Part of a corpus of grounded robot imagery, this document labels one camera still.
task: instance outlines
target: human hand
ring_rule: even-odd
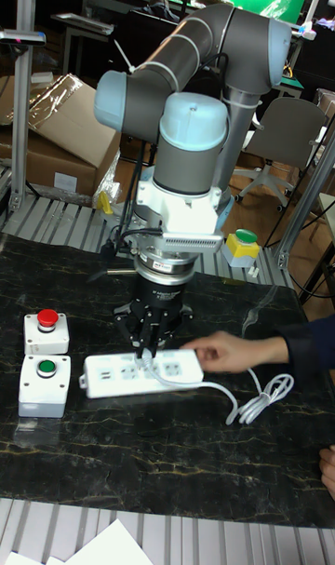
[[[203,370],[243,372],[259,364],[288,362],[284,338],[242,340],[225,331],[186,343],[183,348],[195,350]]]
[[[330,496],[335,501],[335,445],[320,452],[321,482],[327,487]]]

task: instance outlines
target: desk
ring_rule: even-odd
[[[71,52],[71,44],[73,37],[79,37],[78,49],[76,54],[76,62],[75,62],[75,74],[80,76],[80,68],[81,68],[81,60],[83,56],[83,38],[86,37],[92,40],[98,40],[100,42],[108,43],[109,36],[114,30],[114,26],[109,26],[109,29],[106,28],[104,23],[101,24],[100,33],[97,28],[89,28],[88,25],[80,25],[79,22],[75,25],[75,21],[73,19],[66,19],[67,15],[71,15],[71,13],[65,13],[64,16],[62,15],[52,15],[51,19],[61,21],[66,25],[66,33],[65,33],[65,46],[64,46],[64,57],[63,57],[63,64],[62,64],[62,74],[69,73],[69,62],[70,62],[70,52]]]
[[[326,195],[325,193],[320,193],[319,202],[320,202],[320,206],[321,206],[322,210],[329,207],[329,205],[333,201],[335,201],[335,197],[333,197],[332,195]],[[324,275],[324,276],[327,275],[327,269],[326,269],[327,265],[329,265],[329,263],[331,262],[331,260],[333,259],[334,255],[335,255],[335,248],[334,248],[334,245],[335,245],[335,205],[333,205],[333,207],[330,208],[325,213],[324,218],[326,220],[326,224],[328,226],[328,230],[331,234],[332,240],[331,240],[330,244],[328,245],[328,247],[326,248],[322,257],[318,261],[317,265],[315,266],[315,269],[313,270],[313,272],[311,273],[311,275],[309,276],[309,278],[307,279],[306,283],[303,286],[306,290],[311,291],[311,292],[315,288],[320,277],[322,275]],[[301,304],[304,304],[308,300],[309,294],[305,291],[301,291],[299,298],[300,298]],[[335,308],[335,298],[331,299],[331,300],[332,300],[332,303],[333,303],[334,308]]]
[[[87,400],[78,388],[88,354],[128,350],[112,321],[134,276],[103,277],[99,257],[1,235],[0,496],[165,515],[335,526],[335,504],[320,481],[318,451],[334,441],[329,379],[292,391],[252,426],[225,425],[229,400],[203,389],[117,400]],[[226,329],[248,337],[304,320],[295,292],[197,274],[185,301],[194,320],[176,340]],[[19,422],[22,320],[42,306],[69,320],[72,378],[64,418],[34,436]],[[261,384],[277,369],[259,370]],[[213,376],[239,401],[255,395],[248,373]]]

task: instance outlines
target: chair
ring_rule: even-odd
[[[266,109],[261,122],[256,116],[252,123],[255,131],[249,131],[244,141],[242,151],[265,158],[264,168],[240,169],[234,174],[246,176],[252,182],[238,195],[236,201],[242,201],[244,196],[256,186],[268,186],[280,200],[278,210],[281,211],[288,203],[278,186],[284,186],[292,191],[294,186],[270,174],[274,161],[304,169],[321,140],[325,129],[322,128],[325,115],[315,104],[297,98],[276,98]]]

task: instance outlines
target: green button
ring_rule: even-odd
[[[42,362],[39,363],[38,368],[42,372],[52,372],[53,370],[56,370],[56,365],[52,362],[52,360],[42,360]]]
[[[257,235],[251,230],[245,230],[244,228],[240,228],[235,232],[237,238],[241,240],[241,242],[247,242],[248,244],[252,244],[253,242],[257,241]]]

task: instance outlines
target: label sticker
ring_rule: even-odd
[[[70,191],[70,193],[75,193],[76,184],[78,179],[75,176],[69,176],[68,174],[61,174],[60,172],[55,172],[54,186],[63,191]]]
[[[166,274],[170,274],[172,271],[172,265],[165,265],[164,263],[160,263],[158,261],[154,261],[153,266],[154,269],[158,269],[159,271],[164,271]]]

